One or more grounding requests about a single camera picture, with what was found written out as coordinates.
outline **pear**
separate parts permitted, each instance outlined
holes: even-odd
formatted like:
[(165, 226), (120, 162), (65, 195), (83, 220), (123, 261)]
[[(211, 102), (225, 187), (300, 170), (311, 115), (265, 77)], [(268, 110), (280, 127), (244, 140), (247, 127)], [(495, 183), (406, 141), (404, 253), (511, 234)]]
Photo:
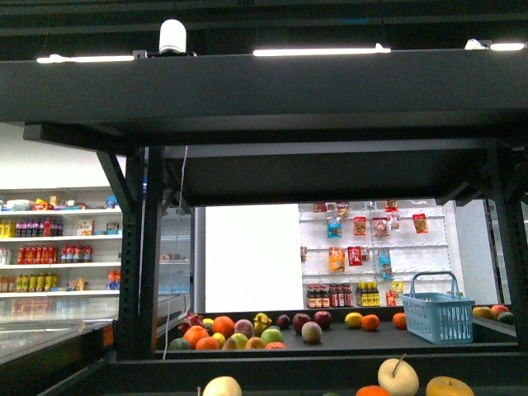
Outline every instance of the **pear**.
[(231, 350), (231, 349), (238, 349), (238, 344), (234, 339), (231, 337), (225, 340), (224, 346), (222, 346), (223, 351)]

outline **yellow apple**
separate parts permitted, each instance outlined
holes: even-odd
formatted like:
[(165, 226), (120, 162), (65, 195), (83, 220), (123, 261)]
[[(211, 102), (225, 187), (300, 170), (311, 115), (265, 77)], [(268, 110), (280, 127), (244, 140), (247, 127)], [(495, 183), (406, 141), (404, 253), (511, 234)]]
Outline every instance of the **yellow apple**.
[(387, 359), (378, 370), (379, 386), (392, 396), (415, 396), (420, 387), (416, 371), (402, 359)]
[(426, 396), (475, 396), (465, 383), (451, 377), (435, 377), (429, 381)]
[(233, 377), (216, 377), (205, 386), (202, 396), (242, 396), (242, 389)]

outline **white panel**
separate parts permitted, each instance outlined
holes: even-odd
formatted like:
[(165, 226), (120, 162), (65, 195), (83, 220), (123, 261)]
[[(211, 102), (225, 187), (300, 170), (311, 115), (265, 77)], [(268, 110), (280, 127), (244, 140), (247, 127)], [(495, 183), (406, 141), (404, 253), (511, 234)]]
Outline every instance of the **white panel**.
[(0, 140), (0, 190), (109, 186), (94, 152), (28, 142), (22, 127), (3, 123)]
[(302, 309), (297, 205), (206, 211), (206, 312)]

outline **shopping basket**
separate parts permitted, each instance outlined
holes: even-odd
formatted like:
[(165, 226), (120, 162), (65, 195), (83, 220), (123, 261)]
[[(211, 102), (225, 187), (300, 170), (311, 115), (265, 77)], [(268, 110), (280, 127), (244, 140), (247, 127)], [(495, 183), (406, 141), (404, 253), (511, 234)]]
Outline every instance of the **shopping basket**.
[[(416, 293), (414, 283), (419, 276), (450, 275), (451, 294)], [(459, 344), (473, 341), (474, 300), (460, 297), (459, 284), (449, 271), (418, 272), (412, 279), (411, 293), (401, 296), (412, 334), (433, 344)]]

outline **box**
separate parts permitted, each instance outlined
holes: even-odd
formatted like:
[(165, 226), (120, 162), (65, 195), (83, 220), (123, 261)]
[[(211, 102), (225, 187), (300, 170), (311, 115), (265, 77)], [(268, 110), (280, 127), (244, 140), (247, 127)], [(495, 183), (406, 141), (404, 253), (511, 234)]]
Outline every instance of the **box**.
[(93, 219), (80, 219), (77, 222), (77, 235), (83, 237), (93, 235)]

